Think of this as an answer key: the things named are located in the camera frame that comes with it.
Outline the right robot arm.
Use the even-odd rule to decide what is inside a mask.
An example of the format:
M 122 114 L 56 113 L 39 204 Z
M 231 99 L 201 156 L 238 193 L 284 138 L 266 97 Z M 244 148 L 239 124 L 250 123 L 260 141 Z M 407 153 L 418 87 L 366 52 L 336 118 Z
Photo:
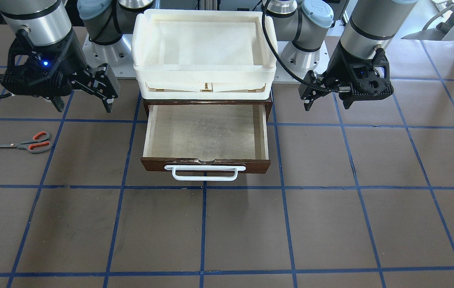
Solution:
M 15 33 L 0 83 L 11 94 L 42 97 L 62 111 L 62 98 L 82 90 L 110 113 L 119 96 L 120 67 L 133 62 L 136 16 L 157 0 L 79 0 L 88 31 L 84 51 L 61 0 L 0 0 L 0 13 Z

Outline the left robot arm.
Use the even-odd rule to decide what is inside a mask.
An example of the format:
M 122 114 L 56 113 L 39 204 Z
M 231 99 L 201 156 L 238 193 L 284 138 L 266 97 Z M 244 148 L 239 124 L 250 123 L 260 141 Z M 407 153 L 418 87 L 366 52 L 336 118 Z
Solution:
M 359 0 L 335 46 L 327 69 L 314 72 L 334 12 L 322 0 L 264 0 L 263 22 L 273 20 L 276 35 L 287 45 L 281 54 L 269 44 L 277 62 L 300 82 L 304 109 L 335 92 L 345 109 L 356 101 L 384 100 L 394 93 L 386 48 L 416 5 L 415 0 Z

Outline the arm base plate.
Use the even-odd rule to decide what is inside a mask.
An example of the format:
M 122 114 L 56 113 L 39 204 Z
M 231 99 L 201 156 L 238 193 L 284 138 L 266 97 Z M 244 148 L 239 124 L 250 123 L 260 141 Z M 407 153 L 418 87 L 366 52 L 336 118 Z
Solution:
M 88 35 L 86 35 L 82 50 L 91 67 L 108 63 L 117 78 L 122 80 L 135 79 L 131 40 L 131 34 L 124 34 L 119 42 L 102 46 L 90 42 Z
M 311 53 L 296 49 L 288 41 L 278 41 L 277 44 L 278 54 L 285 65 L 301 79 L 309 70 L 318 75 L 327 70 L 330 58 L 325 42 L 322 42 L 319 50 Z

